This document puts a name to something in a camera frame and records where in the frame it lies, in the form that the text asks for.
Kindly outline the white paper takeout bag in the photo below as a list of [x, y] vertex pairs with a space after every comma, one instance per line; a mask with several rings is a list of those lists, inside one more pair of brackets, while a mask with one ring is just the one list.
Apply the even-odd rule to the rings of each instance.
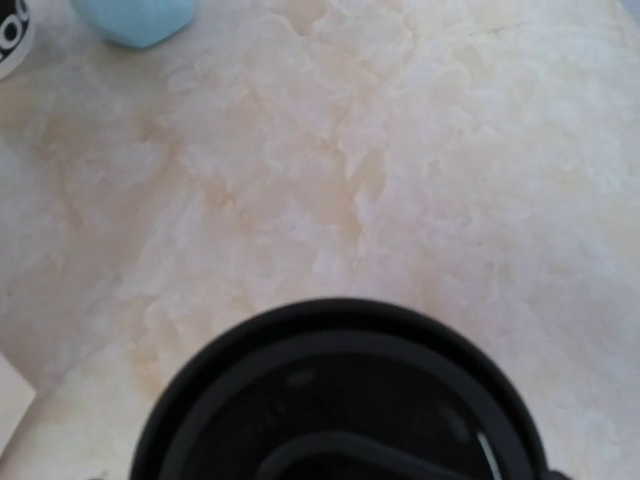
[[0, 447], [4, 451], [36, 396], [34, 388], [4, 357], [0, 358]]

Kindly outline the black plastic cup lid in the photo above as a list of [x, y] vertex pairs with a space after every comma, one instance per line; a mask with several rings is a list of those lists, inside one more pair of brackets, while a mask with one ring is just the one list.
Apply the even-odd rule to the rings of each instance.
[[138, 441], [134, 479], [545, 479], [515, 387], [471, 341], [361, 299], [295, 303], [204, 346]]

